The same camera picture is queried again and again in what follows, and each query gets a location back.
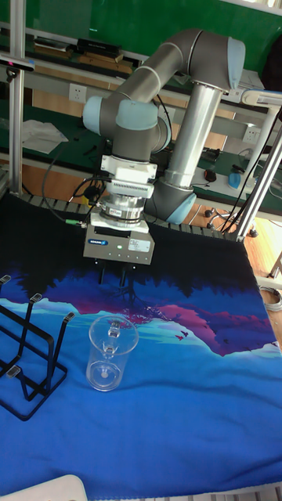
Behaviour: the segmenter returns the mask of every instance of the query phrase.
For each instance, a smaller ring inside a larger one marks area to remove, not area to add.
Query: black metal rack
[[[2,285],[9,282],[10,279],[11,277],[9,275],[5,275],[0,279],[0,291]],[[16,355],[13,357],[12,360],[10,360],[9,362],[4,362],[4,360],[0,359],[0,378],[3,377],[4,375],[6,375],[9,379],[16,377],[20,381],[20,386],[22,388],[25,400],[29,402],[31,402],[37,395],[42,396],[39,403],[37,403],[28,414],[20,413],[19,411],[14,409],[9,403],[4,402],[0,398],[0,405],[5,409],[9,410],[14,416],[18,417],[22,421],[29,420],[34,415],[34,413],[36,413],[39,407],[41,407],[41,405],[45,402],[45,400],[47,400],[47,398],[56,390],[56,388],[58,388],[58,386],[63,382],[63,380],[67,376],[67,368],[58,362],[58,356],[60,353],[60,348],[63,342],[63,335],[65,333],[67,324],[74,318],[74,313],[70,312],[67,316],[64,317],[55,346],[54,338],[50,336],[50,334],[46,333],[44,330],[40,329],[39,327],[36,327],[34,324],[30,322],[32,308],[34,304],[40,301],[41,299],[42,296],[40,294],[35,294],[29,300],[27,306],[27,313],[24,319],[18,316],[16,313],[11,312],[4,306],[0,305],[0,318],[1,315],[4,315],[5,317],[8,317],[10,320],[15,322],[20,328],[22,327],[21,335],[17,335],[11,332],[10,330],[6,329],[4,326],[0,325],[0,331],[6,334],[7,336],[11,337],[13,340],[17,341],[20,345]],[[44,353],[41,350],[38,350],[31,343],[27,342],[28,331],[31,331],[33,334],[40,337],[43,341],[47,343],[48,354]],[[24,350],[30,350],[33,353],[35,353],[38,357],[47,361],[46,376],[40,383],[36,383],[34,380],[32,380],[30,377],[24,374],[22,368],[18,365],[18,362],[20,361],[24,353]],[[59,369],[61,372],[63,372],[63,375],[57,382],[54,383],[52,381],[52,376],[55,372],[55,369]]]

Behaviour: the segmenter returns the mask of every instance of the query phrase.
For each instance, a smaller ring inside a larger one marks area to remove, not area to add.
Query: blue printed cloth
[[[108,263],[99,285],[94,261],[81,256],[82,230],[12,196],[0,203],[0,272],[12,276],[0,304],[23,316],[41,293],[31,321],[55,338],[75,312],[59,357],[67,379],[25,423],[0,407],[0,496],[65,474],[82,479],[89,499],[282,480],[282,360],[244,248],[151,232],[152,265],[120,288],[121,264]],[[108,312],[134,322],[139,343],[120,386],[102,393],[85,371],[89,327]],[[3,316],[0,326],[16,329]],[[0,332],[0,359],[14,350]],[[44,373],[32,357],[23,364]],[[18,383],[1,378],[0,398],[28,410]]]

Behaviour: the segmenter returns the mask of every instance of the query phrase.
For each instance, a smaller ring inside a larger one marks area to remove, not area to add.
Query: wall outlet
[[[254,125],[248,125],[247,130],[244,133],[243,142],[249,142],[250,144],[256,144],[261,129],[259,127],[255,127]]]
[[[84,85],[70,84],[69,100],[76,103],[86,103],[87,87]]]

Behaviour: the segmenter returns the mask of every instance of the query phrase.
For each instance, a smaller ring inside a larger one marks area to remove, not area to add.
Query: transparent measuring cup
[[[105,315],[93,322],[89,338],[86,377],[96,390],[114,390],[121,382],[129,353],[138,343],[137,329],[122,315]]]

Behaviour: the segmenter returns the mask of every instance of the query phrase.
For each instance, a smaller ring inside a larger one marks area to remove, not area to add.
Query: wooden floor
[[[198,205],[194,205],[191,212],[185,219],[185,223],[190,222],[190,219],[196,213]],[[201,206],[198,215],[192,221],[192,225],[205,227],[209,219],[204,216],[204,212],[210,207]],[[221,225],[222,219],[215,220],[215,227]],[[255,219],[258,236],[252,238],[246,236],[244,245],[246,247],[248,258],[253,268],[253,272],[257,276],[268,276],[280,252],[282,251],[282,225],[273,224],[267,219]],[[261,291],[262,298],[265,303],[275,303],[275,297],[264,290]],[[273,327],[273,331],[280,342],[282,348],[282,311],[268,312],[269,319]]]

